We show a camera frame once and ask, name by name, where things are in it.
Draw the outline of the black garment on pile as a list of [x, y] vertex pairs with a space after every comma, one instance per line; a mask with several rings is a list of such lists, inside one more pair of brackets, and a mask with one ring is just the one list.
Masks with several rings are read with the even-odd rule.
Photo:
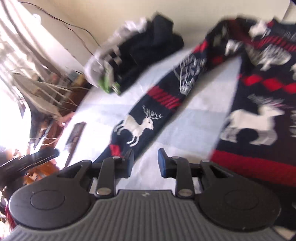
[[173, 26], [171, 20], [156, 14], [144, 32], [135, 34], [110, 52], [112, 91], [122, 94], [145, 69], [184, 47], [182, 36], [173, 32]]

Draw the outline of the smartphone in clear case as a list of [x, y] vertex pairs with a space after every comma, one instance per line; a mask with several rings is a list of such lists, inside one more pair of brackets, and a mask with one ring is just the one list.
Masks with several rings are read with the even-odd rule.
[[76, 123], [74, 125], [74, 128], [73, 128], [72, 132], [70, 133], [69, 138], [67, 139], [67, 142], [65, 145], [66, 149], [69, 149], [72, 146], [72, 144], [74, 144], [75, 142], [77, 142], [79, 140], [85, 126], [86, 126], [85, 122]]

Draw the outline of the green white striped knit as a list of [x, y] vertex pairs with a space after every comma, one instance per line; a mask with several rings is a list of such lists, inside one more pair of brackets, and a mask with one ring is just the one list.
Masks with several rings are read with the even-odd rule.
[[117, 95], [121, 95], [120, 85], [115, 81], [113, 70], [106, 70], [100, 76], [98, 86], [108, 94], [115, 92]]

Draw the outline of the white grey garment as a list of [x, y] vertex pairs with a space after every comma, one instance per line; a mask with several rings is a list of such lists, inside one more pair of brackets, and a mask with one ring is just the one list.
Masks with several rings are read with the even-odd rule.
[[99, 47], [88, 59], [84, 66], [86, 80], [95, 87], [103, 87], [103, 78], [106, 73], [105, 58], [111, 51], [118, 51], [119, 46], [131, 38], [133, 35], [144, 32], [147, 29], [149, 20], [125, 21], [114, 33]]

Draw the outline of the navy red reindeer sweater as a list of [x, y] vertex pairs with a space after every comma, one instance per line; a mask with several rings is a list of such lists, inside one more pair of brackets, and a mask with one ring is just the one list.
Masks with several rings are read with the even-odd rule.
[[295, 186], [295, 25], [277, 20], [220, 21], [114, 127], [96, 161], [128, 150], [140, 155], [199, 77], [237, 55], [237, 89], [211, 160], [248, 178]]

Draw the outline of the blue white striped bedsheet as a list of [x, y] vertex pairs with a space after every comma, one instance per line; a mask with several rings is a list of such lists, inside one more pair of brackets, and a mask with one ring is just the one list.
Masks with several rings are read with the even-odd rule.
[[[92, 88], [58, 141], [57, 148], [61, 152], [57, 159], [58, 165], [62, 166], [66, 161], [67, 139], [74, 125], [82, 121], [86, 122], [86, 127], [71, 163], [98, 158], [110, 142], [114, 126], [185, 54], [185, 51], [180, 51], [152, 66], [122, 96]], [[185, 157], [193, 163], [211, 158], [232, 106], [240, 66], [241, 56], [228, 60], [200, 77], [181, 107], [138, 155], [131, 177], [119, 180], [117, 188], [172, 189], [174, 180], [162, 178], [158, 169], [159, 148], [164, 148], [170, 155]]]

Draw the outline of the white drying rack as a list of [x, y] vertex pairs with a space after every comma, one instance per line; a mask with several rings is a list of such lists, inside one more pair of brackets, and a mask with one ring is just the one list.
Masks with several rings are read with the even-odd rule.
[[70, 99], [72, 90], [67, 87], [38, 82], [18, 73], [13, 74], [13, 84], [29, 103], [46, 115], [60, 117], [60, 110], [63, 109], [64, 103], [77, 106]]

